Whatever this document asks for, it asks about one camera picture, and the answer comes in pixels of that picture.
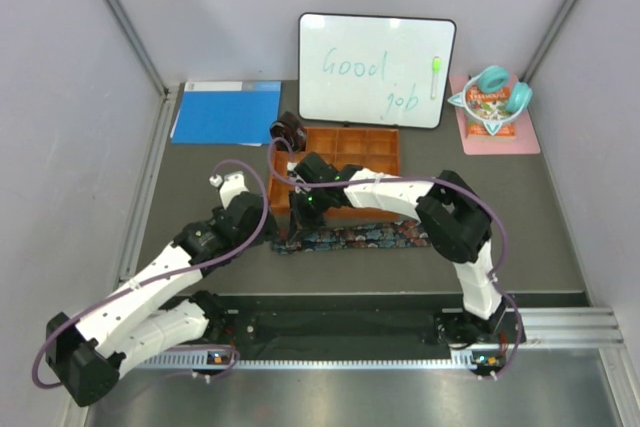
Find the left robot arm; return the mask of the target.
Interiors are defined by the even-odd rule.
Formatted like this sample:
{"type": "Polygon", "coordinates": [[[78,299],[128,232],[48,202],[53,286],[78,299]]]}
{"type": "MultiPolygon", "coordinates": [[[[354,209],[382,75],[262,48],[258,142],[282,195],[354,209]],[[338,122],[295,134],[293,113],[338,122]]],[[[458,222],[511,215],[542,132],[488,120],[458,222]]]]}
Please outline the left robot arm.
{"type": "Polygon", "coordinates": [[[128,283],[116,300],[73,323],[59,313],[46,332],[56,338],[45,360],[80,407],[105,397],[129,371],[185,342],[216,343],[227,321],[213,294],[198,291],[171,308],[165,305],[249,246],[274,239],[278,226],[263,196],[242,191],[187,224],[128,283]]]}

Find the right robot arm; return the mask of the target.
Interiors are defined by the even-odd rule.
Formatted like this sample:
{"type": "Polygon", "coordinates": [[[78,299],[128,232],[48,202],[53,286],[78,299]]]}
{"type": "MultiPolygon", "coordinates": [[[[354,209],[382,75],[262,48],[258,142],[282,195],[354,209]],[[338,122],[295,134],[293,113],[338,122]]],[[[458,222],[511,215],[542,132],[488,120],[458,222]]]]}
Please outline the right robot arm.
{"type": "Polygon", "coordinates": [[[376,209],[412,219],[431,246],[452,262],[463,293],[469,335],[487,343],[504,327],[504,296],[490,278],[491,216],[461,177],[449,170],[432,180],[407,179],[347,164],[342,169],[317,153],[287,164],[290,231],[317,229],[332,209],[376,209]]]}

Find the navy floral tie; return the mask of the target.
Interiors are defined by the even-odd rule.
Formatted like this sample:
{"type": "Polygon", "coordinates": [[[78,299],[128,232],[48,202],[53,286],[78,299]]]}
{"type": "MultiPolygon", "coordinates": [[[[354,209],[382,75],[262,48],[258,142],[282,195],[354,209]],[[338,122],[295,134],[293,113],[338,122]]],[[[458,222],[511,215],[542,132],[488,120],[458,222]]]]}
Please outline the navy floral tie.
{"type": "Polygon", "coordinates": [[[281,255],[345,249],[428,248],[431,241],[414,220],[382,222],[351,227],[323,227],[297,231],[290,238],[272,242],[281,255]]]}

